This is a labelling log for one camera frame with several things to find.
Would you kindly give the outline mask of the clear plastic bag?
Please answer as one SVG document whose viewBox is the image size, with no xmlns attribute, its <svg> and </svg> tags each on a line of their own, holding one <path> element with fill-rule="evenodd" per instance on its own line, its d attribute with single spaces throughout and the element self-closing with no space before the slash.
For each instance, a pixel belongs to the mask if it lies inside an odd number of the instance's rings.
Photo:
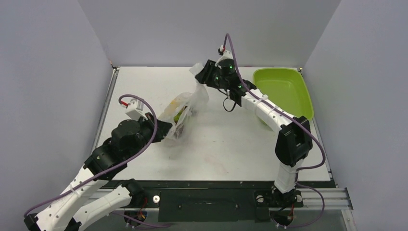
<svg viewBox="0 0 408 231">
<path fill-rule="evenodd" d="M 189 136 L 189 133 L 196 123 L 196 117 L 206 108 L 208 104 L 209 95 L 205 86 L 197 82 L 195 91 L 193 93 L 183 92 L 174 99 L 185 101 L 183 106 L 187 107 L 185 117 L 177 124 L 174 123 L 173 117 L 165 116 L 163 112 L 158 117 L 158 119 L 161 121 L 172 123 L 173 127 L 165 137 L 165 141 L 173 144 L 182 142 Z"/>
</svg>

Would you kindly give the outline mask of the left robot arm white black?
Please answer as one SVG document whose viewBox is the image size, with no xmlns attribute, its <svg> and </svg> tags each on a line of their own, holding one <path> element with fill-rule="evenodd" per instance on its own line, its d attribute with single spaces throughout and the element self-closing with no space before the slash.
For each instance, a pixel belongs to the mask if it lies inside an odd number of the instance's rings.
<svg viewBox="0 0 408 231">
<path fill-rule="evenodd" d="M 69 186 L 47 202 L 39 213 L 28 211 L 24 223 L 30 231 L 82 231 L 110 212 L 143 202 L 143 188 L 134 179 L 126 180 L 113 192 L 90 204 L 86 201 L 127 167 L 132 158 L 163 140 L 173 125 L 156 119 L 151 113 L 137 120 L 127 119 L 112 130 L 111 136 L 84 162 Z"/>
</svg>

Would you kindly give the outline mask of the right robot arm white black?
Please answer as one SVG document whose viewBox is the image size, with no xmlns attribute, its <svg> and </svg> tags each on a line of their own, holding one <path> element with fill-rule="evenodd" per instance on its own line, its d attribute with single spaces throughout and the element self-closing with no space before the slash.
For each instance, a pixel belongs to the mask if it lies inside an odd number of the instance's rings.
<svg viewBox="0 0 408 231">
<path fill-rule="evenodd" d="M 275 155 L 280 161 L 278 176 L 272 187 L 272 201 L 277 205 L 291 205 L 296 200 L 298 169 L 312 149 L 310 123 L 304 117 L 286 114 L 268 99 L 256 85 L 240 78 L 234 60 L 208 60 L 190 68 L 198 83 L 224 90 L 228 99 L 253 111 L 277 133 Z"/>
</svg>

